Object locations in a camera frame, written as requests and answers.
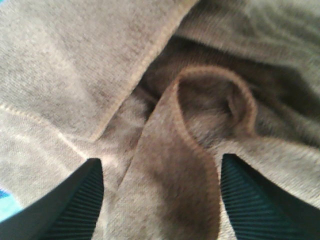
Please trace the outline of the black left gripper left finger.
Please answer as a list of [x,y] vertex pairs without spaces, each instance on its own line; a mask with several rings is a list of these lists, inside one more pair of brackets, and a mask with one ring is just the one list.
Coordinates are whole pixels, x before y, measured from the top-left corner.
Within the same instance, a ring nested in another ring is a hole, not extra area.
[[2,240],[90,240],[104,198],[101,160],[90,158],[55,189],[0,224]]

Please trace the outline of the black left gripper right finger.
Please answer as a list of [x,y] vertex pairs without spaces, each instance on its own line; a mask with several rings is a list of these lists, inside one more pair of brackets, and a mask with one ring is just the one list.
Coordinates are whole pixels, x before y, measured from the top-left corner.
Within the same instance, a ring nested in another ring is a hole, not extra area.
[[320,210],[283,190],[233,153],[222,157],[220,190],[238,240],[318,240]]

